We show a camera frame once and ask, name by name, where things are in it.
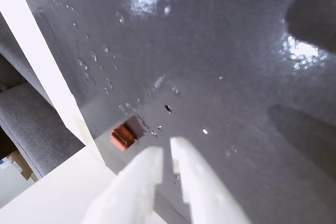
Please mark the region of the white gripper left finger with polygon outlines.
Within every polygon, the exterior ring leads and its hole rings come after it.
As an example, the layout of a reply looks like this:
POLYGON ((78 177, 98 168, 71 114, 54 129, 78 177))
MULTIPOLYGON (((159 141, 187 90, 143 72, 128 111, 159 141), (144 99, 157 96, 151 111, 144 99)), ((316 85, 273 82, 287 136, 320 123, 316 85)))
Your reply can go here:
POLYGON ((163 160, 161 147, 140 152, 93 200, 82 223, 165 223, 153 210, 163 160))

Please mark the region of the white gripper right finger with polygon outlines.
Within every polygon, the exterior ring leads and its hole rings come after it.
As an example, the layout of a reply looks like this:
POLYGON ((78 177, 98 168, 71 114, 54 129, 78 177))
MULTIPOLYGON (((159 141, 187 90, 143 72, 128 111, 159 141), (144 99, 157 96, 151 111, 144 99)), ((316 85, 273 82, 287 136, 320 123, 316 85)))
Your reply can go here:
POLYGON ((184 137, 170 138, 173 172, 192 223, 251 223, 206 159, 184 137))

